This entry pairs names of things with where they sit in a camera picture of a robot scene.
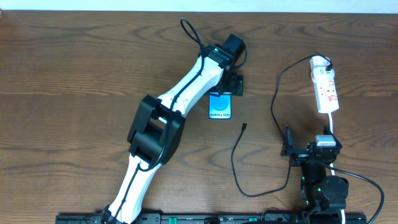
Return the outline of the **blue screen smartphone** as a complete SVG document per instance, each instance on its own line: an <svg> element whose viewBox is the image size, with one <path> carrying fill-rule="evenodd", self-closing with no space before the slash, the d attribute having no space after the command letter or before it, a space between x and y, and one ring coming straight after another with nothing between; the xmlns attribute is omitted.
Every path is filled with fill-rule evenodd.
<svg viewBox="0 0 398 224"><path fill-rule="evenodd" d="M231 119L231 95L209 93L209 118Z"/></svg>

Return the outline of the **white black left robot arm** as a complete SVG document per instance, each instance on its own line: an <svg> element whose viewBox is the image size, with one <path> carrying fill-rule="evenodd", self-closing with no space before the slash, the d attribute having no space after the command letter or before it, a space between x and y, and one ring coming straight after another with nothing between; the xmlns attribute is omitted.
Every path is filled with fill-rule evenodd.
<svg viewBox="0 0 398 224"><path fill-rule="evenodd" d="M225 91L231 72L245 53L240 37L230 34L221 44L203 46L190 71L169 91L139 103L127 135L129 164L114 201L101 214L102 223L132 223L158 169L177 150L186 116L209 90Z"/></svg>

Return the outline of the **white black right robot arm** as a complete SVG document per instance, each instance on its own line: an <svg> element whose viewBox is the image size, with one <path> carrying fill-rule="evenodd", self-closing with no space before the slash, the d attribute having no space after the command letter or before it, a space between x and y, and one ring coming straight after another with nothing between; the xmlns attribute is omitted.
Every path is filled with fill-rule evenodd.
<svg viewBox="0 0 398 224"><path fill-rule="evenodd" d="M348 181L337 175L327 175L326 169L336 161L342 145L325 126L323 134L307 144L305 149L294 146L291 129L286 126L281 156L288 156L289 166L300 167L300 191L307 208L300 212L302 223L342 223L341 211L346 208Z"/></svg>

